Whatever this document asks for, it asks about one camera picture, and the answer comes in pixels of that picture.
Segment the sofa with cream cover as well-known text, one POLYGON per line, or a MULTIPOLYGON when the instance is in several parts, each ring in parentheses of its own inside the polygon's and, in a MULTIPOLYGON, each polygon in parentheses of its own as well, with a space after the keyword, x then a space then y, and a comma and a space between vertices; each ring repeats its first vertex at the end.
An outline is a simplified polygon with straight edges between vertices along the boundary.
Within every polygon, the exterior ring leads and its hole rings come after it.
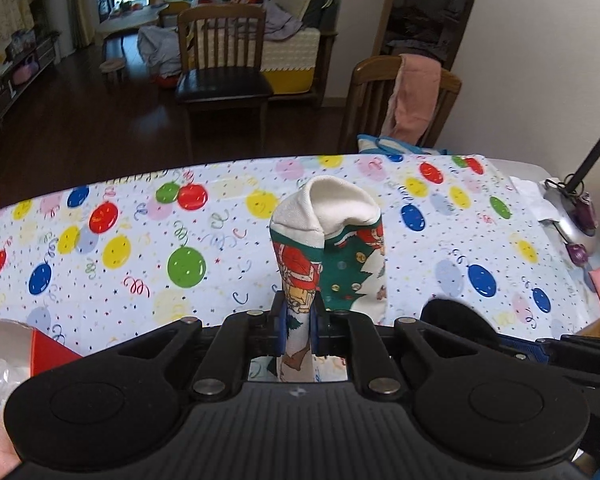
POLYGON ((279 99, 321 105, 336 32, 336 0, 222 0, 264 7, 261 72, 279 99))

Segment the pink towel on chair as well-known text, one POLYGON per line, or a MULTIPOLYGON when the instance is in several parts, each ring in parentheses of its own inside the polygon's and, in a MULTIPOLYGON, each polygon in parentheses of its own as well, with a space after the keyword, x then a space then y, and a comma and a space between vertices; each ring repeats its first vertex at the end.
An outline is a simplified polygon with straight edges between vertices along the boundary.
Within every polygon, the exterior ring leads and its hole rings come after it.
POLYGON ((415 144, 426 132, 436 108, 441 65, 433 58, 401 54, 393 92, 380 135, 415 144))

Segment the red cardboard box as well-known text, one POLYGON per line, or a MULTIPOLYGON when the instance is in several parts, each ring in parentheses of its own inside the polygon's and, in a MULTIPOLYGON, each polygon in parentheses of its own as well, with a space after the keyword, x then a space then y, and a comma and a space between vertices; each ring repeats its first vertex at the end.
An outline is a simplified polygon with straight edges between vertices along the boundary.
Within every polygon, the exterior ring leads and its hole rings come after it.
POLYGON ((22 382, 79 358, 36 328, 0 320, 0 411, 22 382))

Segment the dark tv cabinet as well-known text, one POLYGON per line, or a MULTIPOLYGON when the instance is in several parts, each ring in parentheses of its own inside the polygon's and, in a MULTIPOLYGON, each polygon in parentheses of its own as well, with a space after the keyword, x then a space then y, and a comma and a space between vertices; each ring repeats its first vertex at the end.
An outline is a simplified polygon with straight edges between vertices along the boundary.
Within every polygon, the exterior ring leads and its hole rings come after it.
POLYGON ((0 76, 0 131, 10 109, 23 93, 56 64, 59 32, 54 30, 36 40, 12 59, 0 76))

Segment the christmas print sock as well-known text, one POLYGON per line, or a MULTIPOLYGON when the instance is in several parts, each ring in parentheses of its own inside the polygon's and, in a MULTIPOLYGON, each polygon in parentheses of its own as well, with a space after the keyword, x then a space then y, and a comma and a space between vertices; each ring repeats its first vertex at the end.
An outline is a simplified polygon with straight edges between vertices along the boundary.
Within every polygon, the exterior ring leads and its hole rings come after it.
POLYGON ((250 363, 253 382, 342 382, 346 362, 314 356, 310 314, 316 295, 327 310, 365 313, 374 324, 388 308, 384 220, 376 200, 333 176, 314 177, 275 207, 270 237, 285 295, 285 351, 250 363))

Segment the balloon print tablecloth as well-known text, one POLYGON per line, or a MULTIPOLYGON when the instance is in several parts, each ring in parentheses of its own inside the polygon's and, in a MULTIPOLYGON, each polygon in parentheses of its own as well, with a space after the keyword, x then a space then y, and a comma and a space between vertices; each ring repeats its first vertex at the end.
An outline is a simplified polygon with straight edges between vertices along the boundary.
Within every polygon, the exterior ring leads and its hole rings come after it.
POLYGON ((284 292, 390 324, 434 297, 536 339, 600 317, 585 270, 479 155, 238 160, 81 185, 0 210, 0 318, 89 354, 284 292))

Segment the wooden chair dark seat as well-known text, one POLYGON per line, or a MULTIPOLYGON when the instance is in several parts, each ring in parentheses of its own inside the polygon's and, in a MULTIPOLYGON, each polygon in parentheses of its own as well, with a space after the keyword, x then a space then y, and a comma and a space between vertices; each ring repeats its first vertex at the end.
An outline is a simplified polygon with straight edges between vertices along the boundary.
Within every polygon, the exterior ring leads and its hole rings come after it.
POLYGON ((222 151, 233 141, 262 155, 273 89, 262 72, 265 10, 207 3, 178 14, 182 73, 175 99, 187 117, 189 151, 222 151))

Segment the wooden chair with towel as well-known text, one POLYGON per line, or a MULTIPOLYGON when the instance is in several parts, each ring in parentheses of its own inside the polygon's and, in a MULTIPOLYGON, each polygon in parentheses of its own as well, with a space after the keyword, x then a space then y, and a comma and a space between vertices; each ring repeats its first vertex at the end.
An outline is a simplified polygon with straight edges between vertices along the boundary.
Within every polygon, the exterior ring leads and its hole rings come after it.
POLYGON ((460 77, 419 54, 377 55, 356 64, 342 118, 338 151, 358 136, 433 148, 460 95, 460 77))

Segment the small round stool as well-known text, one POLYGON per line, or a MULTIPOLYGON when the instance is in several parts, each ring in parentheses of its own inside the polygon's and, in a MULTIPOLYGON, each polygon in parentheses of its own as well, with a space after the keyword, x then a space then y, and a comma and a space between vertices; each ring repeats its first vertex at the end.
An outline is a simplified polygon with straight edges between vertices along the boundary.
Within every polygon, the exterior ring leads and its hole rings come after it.
POLYGON ((106 86, 111 86, 115 82, 121 84, 126 71, 125 58, 108 58, 99 65, 99 70, 106 86))

